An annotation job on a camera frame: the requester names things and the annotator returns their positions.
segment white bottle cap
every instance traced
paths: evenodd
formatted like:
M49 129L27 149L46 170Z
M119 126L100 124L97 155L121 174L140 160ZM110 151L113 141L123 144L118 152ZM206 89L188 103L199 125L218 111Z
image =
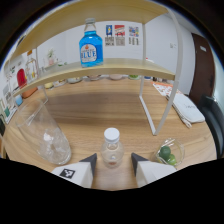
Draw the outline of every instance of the white bottle cap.
M86 24L92 24L95 23L95 19L94 18L87 18L86 19Z
M107 143L115 144L119 141L120 132L116 128L108 128L104 132L104 138Z

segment small white bottle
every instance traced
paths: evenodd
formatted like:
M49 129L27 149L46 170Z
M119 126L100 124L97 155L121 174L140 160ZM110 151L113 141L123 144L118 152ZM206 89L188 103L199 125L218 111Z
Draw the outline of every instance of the small white bottle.
M104 163L109 168L117 167L121 164L124 148L119 141L120 132L116 128L108 128L104 132L105 142L101 148L101 155Z

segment plastic bottle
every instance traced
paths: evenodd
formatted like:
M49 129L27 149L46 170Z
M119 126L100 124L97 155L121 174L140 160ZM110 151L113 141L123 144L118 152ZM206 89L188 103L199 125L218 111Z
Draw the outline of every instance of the plastic bottle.
M79 42L82 67L103 64L103 40L96 34L95 19L86 19L84 37Z
M27 53L28 60L26 63L26 77L28 84L38 78L37 62L32 58L32 50Z
M24 69L21 67L21 62L18 64L17 82L20 89L22 89L27 84Z
M108 128L104 132L105 142L101 147L101 155L105 165L109 168L117 167L121 164L124 148L119 141L120 132L116 128Z

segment small jar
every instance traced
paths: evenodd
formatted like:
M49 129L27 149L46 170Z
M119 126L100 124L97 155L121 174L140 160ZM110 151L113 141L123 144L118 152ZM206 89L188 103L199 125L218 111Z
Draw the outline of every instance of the small jar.
M140 75L129 75L128 78L132 80L139 80L141 77Z
M62 79L62 80L59 80L59 81L53 82L54 87L59 87L59 86L62 86L62 85L64 85L65 83L67 83L67 79Z
M101 147L101 155L108 168L114 168L121 164L124 148L119 138L120 132L116 128L108 128L104 132L105 142Z
M82 81L82 77L69 78L69 79L67 79L67 81L68 81L68 83L73 84L73 83Z
M91 81L96 81L100 79L101 75L92 75L92 76L87 76Z
M53 82L45 83L44 87L45 87L45 89L50 89L50 88L54 87Z

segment wooden shelf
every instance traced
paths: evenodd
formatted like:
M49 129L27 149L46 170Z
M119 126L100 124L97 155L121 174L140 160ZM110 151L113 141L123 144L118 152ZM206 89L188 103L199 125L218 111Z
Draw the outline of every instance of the wooden shelf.
M75 62L52 69L49 72L44 73L44 76L14 93L13 96L15 97L36 86L44 85L45 83L54 82L57 80L103 74L144 75L168 80L175 79L174 73L146 60L106 58L104 59L104 64L100 66L82 68L80 62Z
M61 32L84 25L86 18L93 17L96 22L132 21L145 24L165 13L165 7L145 0L81 0L55 11L37 24L16 48L11 60Z

